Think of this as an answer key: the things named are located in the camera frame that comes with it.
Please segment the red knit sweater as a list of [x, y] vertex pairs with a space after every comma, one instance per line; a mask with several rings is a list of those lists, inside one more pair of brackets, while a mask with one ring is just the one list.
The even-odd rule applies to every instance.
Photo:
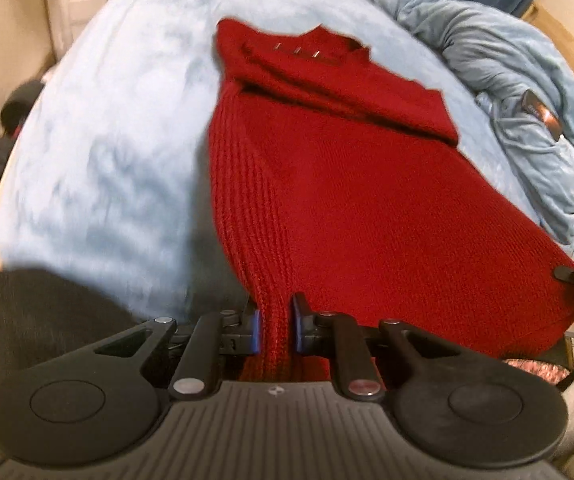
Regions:
[[290, 347], [289, 302], [392, 318], [493, 356], [537, 356], [574, 322], [570, 259], [458, 151], [440, 92], [324, 27], [224, 18], [209, 125], [212, 216], [261, 313], [248, 380], [321, 380]]

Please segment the smartphone with lit screen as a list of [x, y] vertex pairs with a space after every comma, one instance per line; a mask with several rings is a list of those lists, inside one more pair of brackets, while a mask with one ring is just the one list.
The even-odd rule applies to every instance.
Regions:
[[532, 90], [526, 90], [522, 93], [520, 106], [524, 112], [534, 116], [534, 118], [537, 118], [537, 120], [545, 126], [554, 141], [560, 140], [563, 134], [562, 123]]

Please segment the light blue fleece bed cover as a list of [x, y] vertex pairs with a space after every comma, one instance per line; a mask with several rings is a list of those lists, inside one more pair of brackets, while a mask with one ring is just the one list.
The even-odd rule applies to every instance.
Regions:
[[109, 0], [48, 81], [0, 188], [0, 267], [43, 268], [143, 318], [243, 304], [211, 219], [207, 129], [215, 26], [324, 26], [437, 89], [460, 151], [527, 216], [527, 195], [472, 94], [368, 0]]

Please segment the grey-blue crumpled blanket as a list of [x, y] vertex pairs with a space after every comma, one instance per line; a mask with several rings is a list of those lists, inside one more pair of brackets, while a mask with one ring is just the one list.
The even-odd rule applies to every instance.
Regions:
[[[574, 73], [534, 26], [463, 0], [369, 0], [434, 49], [473, 92], [525, 189], [537, 222], [574, 259]], [[560, 140], [520, 106], [532, 90], [558, 117]]]

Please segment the upper black dumbbell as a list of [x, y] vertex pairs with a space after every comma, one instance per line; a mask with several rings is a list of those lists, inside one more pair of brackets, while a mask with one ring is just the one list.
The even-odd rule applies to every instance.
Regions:
[[43, 88], [40, 79], [30, 79], [10, 93], [0, 111], [0, 123], [5, 136], [13, 139], [18, 136]]

